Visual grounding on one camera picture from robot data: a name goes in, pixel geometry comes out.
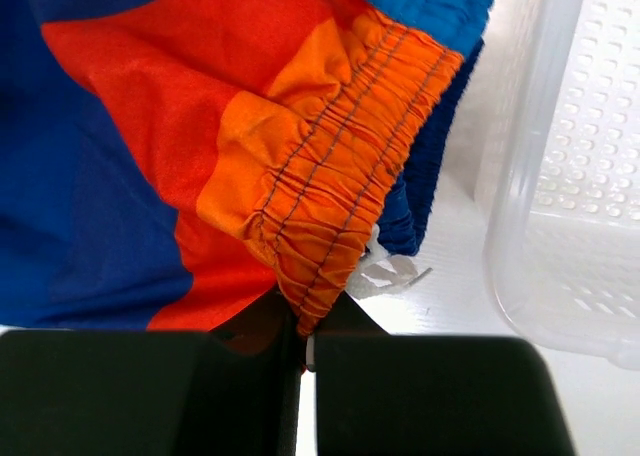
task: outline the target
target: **plastic basket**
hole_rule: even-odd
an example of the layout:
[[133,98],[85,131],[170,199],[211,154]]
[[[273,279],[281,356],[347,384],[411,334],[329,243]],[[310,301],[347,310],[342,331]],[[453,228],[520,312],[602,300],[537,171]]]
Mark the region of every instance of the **plastic basket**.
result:
[[531,341],[640,369],[640,0],[497,9],[511,44],[476,76],[501,92],[475,185],[490,293]]

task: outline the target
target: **drawstring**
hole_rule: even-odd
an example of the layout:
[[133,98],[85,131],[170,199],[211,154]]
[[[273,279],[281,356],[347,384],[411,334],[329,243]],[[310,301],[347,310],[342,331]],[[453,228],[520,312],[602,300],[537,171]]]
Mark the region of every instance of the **drawstring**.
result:
[[381,294],[402,293],[418,284],[433,271],[433,268],[427,268],[418,274],[395,273],[395,281],[383,286],[374,285],[366,277],[367,268],[386,261],[393,256],[378,242],[379,236],[380,227],[375,224],[371,233],[371,239],[369,239],[369,242],[367,243],[367,251],[362,256],[362,258],[360,258],[356,269],[351,274],[351,276],[349,277],[349,281],[347,282],[346,291],[355,299],[365,299]]

